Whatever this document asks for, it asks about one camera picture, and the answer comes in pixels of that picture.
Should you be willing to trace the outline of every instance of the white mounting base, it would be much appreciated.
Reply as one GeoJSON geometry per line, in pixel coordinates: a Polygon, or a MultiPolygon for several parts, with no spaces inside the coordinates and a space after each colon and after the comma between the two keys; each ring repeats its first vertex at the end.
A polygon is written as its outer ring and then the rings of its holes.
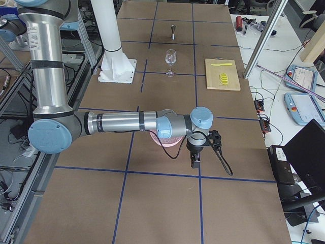
{"type": "Polygon", "coordinates": [[[127,64],[125,64],[125,66],[127,67],[126,70],[121,74],[116,74],[116,70],[114,69],[114,66],[120,66],[121,64],[115,64],[114,60],[111,59],[112,65],[108,65],[107,60],[104,57],[102,67],[101,67],[102,70],[98,77],[98,81],[131,84],[136,70],[137,60],[128,59],[125,56],[123,61],[127,62],[127,64]]]}

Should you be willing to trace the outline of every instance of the electronic component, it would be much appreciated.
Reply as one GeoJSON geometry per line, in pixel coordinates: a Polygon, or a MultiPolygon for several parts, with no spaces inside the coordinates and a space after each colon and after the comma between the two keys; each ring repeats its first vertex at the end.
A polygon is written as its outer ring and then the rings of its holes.
{"type": "MultiPolygon", "coordinates": [[[[306,69],[297,65],[291,65],[289,66],[288,71],[284,74],[284,77],[289,80],[295,81],[299,85],[303,86],[308,90],[311,90],[312,92],[314,92],[316,89],[317,71],[306,69]]],[[[284,82],[286,86],[302,91],[296,85],[290,84],[287,81],[284,82]]]]}
{"type": "Polygon", "coordinates": [[[270,120],[266,117],[259,117],[259,126],[263,134],[271,132],[270,120]]]}
{"type": "Polygon", "coordinates": [[[254,100],[254,105],[257,113],[264,112],[264,101],[263,100],[254,100]]]}
{"type": "Polygon", "coordinates": [[[303,126],[313,118],[325,126],[325,116],[314,96],[306,93],[286,93],[284,101],[294,121],[303,126]]]}
{"type": "Polygon", "coordinates": [[[3,88],[0,91],[0,97],[5,93],[7,87],[9,86],[10,79],[11,79],[11,76],[7,75],[6,78],[5,78],[4,84],[3,84],[3,88]]]}
{"type": "Polygon", "coordinates": [[[275,180],[280,184],[295,184],[290,164],[283,152],[283,146],[271,145],[268,148],[268,155],[275,180]]]}

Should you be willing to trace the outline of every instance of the electronics equipment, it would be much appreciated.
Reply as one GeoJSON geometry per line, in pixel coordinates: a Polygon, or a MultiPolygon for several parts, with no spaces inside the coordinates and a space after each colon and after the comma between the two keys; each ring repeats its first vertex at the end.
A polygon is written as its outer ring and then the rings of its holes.
{"type": "Polygon", "coordinates": [[[286,93],[284,101],[297,124],[303,126],[315,119],[320,125],[325,126],[325,115],[314,96],[307,93],[286,93]]]}
{"type": "Polygon", "coordinates": [[[283,146],[271,145],[268,154],[276,182],[284,185],[294,185],[295,180],[289,162],[283,152],[283,146]]]}
{"type": "MultiPolygon", "coordinates": [[[[287,161],[312,193],[312,195],[303,193],[298,185],[278,184],[282,207],[288,212],[287,220],[292,226],[307,221],[314,208],[312,203],[325,204],[324,145],[325,130],[312,119],[283,147],[287,161]]],[[[317,213],[313,215],[311,221],[318,222],[317,213]]]]}
{"type": "MultiPolygon", "coordinates": [[[[311,90],[312,92],[314,92],[316,89],[317,71],[315,70],[306,69],[297,65],[291,65],[288,68],[288,71],[285,73],[284,77],[289,80],[294,80],[296,83],[308,90],[311,90]]],[[[287,81],[284,82],[286,86],[303,92],[297,86],[290,84],[287,81]]]]}

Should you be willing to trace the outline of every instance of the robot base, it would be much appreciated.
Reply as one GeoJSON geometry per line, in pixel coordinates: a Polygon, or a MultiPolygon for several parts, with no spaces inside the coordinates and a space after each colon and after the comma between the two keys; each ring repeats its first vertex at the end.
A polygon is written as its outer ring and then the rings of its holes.
{"type": "Polygon", "coordinates": [[[98,77],[99,82],[114,82],[114,83],[127,83],[131,84],[133,81],[134,73],[136,70],[137,60],[136,59],[126,59],[127,62],[133,67],[133,69],[126,70],[122,74],[114,74],[114,63],[111,69],[106,69],[108,66],[106,59],[103,59],[102,70],[98,77]]]}

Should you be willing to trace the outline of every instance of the wooden block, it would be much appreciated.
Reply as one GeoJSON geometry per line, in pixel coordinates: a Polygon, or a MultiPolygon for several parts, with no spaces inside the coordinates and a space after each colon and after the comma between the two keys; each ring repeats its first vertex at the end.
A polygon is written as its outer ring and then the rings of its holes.
{"type": "Polygon", "coordinates": [[[325,49],[325,22],[320,26],[310,42],[306,45],[305,50],[300,54],[303,62],[312,63],[325,49]]]}
{"type": "Polygon", "coordinates": [[[239,79],[236,70],[236,64],[234,60],[226,59],[205,59],[207,88],[217,90],[240,90],[239,79]],[[232,63],[231,66],[213,66],[212,64],[225,64],[232,63]],[[228,75],[229,83],[223,85],[220,82],[220,73],[226,73],[228,75]]]}

